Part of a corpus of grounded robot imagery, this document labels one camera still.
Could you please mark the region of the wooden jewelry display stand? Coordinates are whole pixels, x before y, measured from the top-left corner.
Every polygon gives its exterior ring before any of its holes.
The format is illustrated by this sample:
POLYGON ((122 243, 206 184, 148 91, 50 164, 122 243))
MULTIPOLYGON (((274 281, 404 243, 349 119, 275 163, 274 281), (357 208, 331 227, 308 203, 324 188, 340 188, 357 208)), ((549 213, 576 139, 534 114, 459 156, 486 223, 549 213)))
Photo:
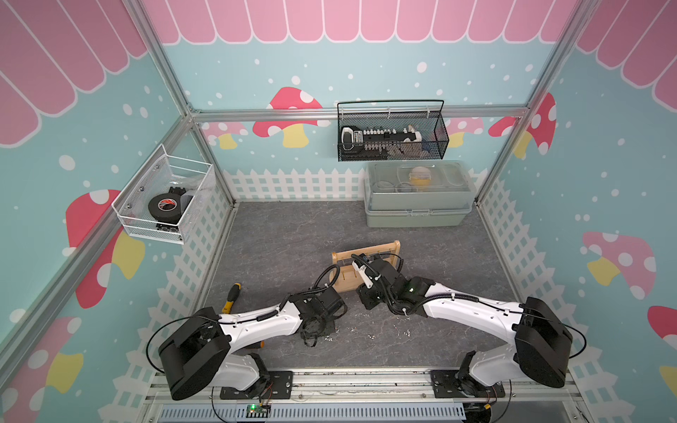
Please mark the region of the wooden jewelry display stand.
POLYGON ((332 253, 331 256, 333 257, 333 264, 336 264, 340 267, 340 276, 338 277, 338 281, 334 284, 334 288, 338 293, 343 294, 355 291, 359 285, 363 283, 358 271, 354 269, 352 255, 364 254, 368 257, 378 255, 396 267, 398 265, 398 255, 400 254, 400 250, 400 241, 393 241, 392 243, 332 253))

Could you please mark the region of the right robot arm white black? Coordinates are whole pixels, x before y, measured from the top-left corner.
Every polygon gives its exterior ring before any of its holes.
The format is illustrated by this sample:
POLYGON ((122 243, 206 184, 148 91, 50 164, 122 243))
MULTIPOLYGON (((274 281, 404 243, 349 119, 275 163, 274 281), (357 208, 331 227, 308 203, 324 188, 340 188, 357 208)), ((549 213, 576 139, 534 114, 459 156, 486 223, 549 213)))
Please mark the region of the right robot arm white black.
POLYGON ((384 304, 393 315, 443 319, 499 338, 501 347, 468 352, 452 376, 451 386, 467 398, 498 398, 502 382, 528 378, 560 389, 566 383, 576 329, 564 324, 538 298, 498 301, 463 293, 430 280, 406 278, 400 265, 379 255, 353 255, 361 278, 357 289, 367 309, 384 304))

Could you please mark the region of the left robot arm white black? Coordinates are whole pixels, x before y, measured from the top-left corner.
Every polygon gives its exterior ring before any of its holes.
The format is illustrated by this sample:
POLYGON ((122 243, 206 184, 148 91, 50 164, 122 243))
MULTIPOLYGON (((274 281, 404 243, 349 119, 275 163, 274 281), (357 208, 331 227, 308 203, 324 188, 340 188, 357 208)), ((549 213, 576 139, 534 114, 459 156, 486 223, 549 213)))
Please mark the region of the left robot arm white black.
POLYGON ((340 268, 330 265, 310 289, 289 294, 278 305, 241 314, 201 308, 174 322, 181 324, 157 349, 171 398, 185 400, 207 388, 229 388, 250 398, 272 384, 258 354, 243 351, 271 338, 299 335, 307 347, 335 332, 347 305, 334 288, 340 268))

